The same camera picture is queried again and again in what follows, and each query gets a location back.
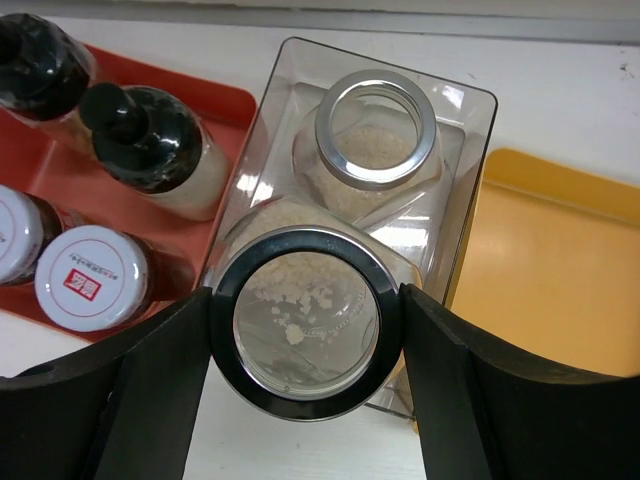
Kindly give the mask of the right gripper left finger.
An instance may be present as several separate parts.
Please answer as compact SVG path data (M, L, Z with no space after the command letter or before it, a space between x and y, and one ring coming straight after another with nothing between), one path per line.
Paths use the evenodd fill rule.
M4 479L180 479L210 362L202 287L1 380Z

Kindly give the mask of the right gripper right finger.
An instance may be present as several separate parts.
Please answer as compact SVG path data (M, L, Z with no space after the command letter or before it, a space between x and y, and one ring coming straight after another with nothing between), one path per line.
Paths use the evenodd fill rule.
M639 380L564 365L400 291L430 479L635 479Z

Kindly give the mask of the white-lid beige spice jar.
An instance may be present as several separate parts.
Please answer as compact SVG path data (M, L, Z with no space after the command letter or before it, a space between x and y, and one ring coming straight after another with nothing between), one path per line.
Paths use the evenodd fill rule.
M154 302L160 249L146 239L99 225L72 228L40 256L36 298L49 320L90 333L138 320Z

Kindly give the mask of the round glass jar metal lid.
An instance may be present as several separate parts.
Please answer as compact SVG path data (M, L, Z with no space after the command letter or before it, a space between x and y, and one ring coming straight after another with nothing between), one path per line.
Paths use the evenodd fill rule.
M256 408L321 421L366 403L404 364L399 289L418 268L293 195L252 206L214 245L213 356Z

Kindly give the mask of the white-lid dark spice jar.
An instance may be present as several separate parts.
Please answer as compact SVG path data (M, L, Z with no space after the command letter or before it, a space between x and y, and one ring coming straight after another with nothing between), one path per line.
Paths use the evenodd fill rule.
M1 285L33 280L46 246L62 233L62 224L47 201L1 186Z

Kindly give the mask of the white powder bottle black cap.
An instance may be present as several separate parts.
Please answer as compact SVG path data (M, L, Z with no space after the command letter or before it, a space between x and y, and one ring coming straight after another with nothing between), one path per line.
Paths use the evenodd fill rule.
M181 218L214 219L231 164L182 101L149 86L99 83L79 114L111 177Z

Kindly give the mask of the square glass jar beige grains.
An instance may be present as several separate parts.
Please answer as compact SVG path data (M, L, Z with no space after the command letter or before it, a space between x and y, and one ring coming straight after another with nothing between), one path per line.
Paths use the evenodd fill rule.
M295 135L292 167L314 202L349 221L412 202L446 171L427 95L384 69L351 73L326 91Z

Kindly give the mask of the brown spice bottle black cap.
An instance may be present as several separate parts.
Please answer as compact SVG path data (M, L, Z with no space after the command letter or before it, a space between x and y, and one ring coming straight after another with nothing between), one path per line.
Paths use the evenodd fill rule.
M1 107L22 123L90 155L78 106L101 76L93 54L56 24L27 13L1 17Z

